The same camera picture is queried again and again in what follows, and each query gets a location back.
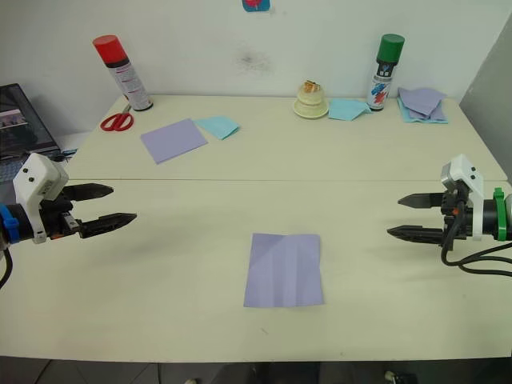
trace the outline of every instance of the red scissors handle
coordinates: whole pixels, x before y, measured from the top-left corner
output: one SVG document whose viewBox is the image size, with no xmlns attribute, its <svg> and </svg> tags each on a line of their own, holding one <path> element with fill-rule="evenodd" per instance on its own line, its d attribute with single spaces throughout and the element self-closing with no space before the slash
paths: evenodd
<svg viewBox="0 0 512 384">
<path fill-rule="evenodd" d="M 134 117 L 128 113 L 129 106 L 120 114 L 113 114 L 106 118 L 100 124 L 100 128 L 106 131 L 117 131 L 127 130 L 134 124 Z"/>
</svg>

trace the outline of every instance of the sticker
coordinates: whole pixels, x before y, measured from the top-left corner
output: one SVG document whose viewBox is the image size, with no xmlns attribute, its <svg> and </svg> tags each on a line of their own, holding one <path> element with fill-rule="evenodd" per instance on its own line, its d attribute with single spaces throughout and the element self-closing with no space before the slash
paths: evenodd
<svg viewBox="0 0 512 384">
<path fill-rule="evenodd" d="M 270 0 L 242 0 L 243 9 L 247 12 L 267 12 Z"/>
</svg>

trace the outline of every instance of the blue ring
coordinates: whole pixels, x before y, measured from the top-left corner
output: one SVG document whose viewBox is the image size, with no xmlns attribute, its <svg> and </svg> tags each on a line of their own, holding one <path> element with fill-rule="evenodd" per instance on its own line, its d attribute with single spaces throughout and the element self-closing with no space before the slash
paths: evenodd
<svg viewBox="0 0 512 384">
<path fill-rule="evenodd" d="M 0 217 L 2 217 L 3 226 L 6 228 L 7 233 L 9 234 L 9 242 L 11 244 L 16 244 L 19 242 L 19 221 L 16 218 L 13 218 L 13 215 L 10 214 L 9 208 L 1 203 Z"/>
</svg>

